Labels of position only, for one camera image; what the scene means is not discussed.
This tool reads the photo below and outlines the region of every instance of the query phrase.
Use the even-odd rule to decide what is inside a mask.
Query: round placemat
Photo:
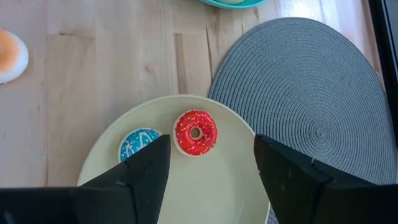
[[[209,98],[265,134],[376,184],[396,181],[397,149],[382,85],[362,53],[332,28],[284,18],[245,34]],[[274,212],[269,223],[277,223]]]

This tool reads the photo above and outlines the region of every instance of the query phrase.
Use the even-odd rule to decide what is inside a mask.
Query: plate
[[[172,141],[159,223],[265,223],[270,203],[254,158],[253,130],[228,107],[199,96],[165,96],[122,115],[91,149],[78,185],[118,164],[118,146],[132,130],[153,128],[171,135],[175,120],[192,109],[212,115],[218,128],[217,143],[204,156],[188,157]]]

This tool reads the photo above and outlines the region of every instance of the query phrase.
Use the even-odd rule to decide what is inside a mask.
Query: wooden tabletop
[[[73,186],[101,133],[138,104],[206,96],[252,27],[308,17],[341,32],[380,74],[366,0],[268,0],[243,11],[197,0],[0,0],[0,29],[30,53],[0,85],[0,187]]]

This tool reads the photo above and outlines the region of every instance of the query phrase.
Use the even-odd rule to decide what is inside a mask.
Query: blue frosting
[[[120,146],[120,161],[126,160],[129,156],[138,152],[152,141],[155,141],[159,136],[159,132],[149,128],[141,128],[130,133],[126,138],[124,138]]]

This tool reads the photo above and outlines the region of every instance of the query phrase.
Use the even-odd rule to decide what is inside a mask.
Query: white object
[[[161,97],[122,115],[91,149],[78,185],[119,163],[119,143],[132,129],[147,126],[171,134],[175,120],[192,109],[212,115],[218,128],[217,144],[206,156],[188,157],[172,143],[159,223],[265,224],[270,203],[253,153],[254,132],[226,106],[199,96]]]
[[[26,69],[29,53],[16,35],[0,30],[0,84],[18,78]]]
[[[217,0],[219,2],[225,3],[225,4],[239,4],[244,2],[244,0]]]

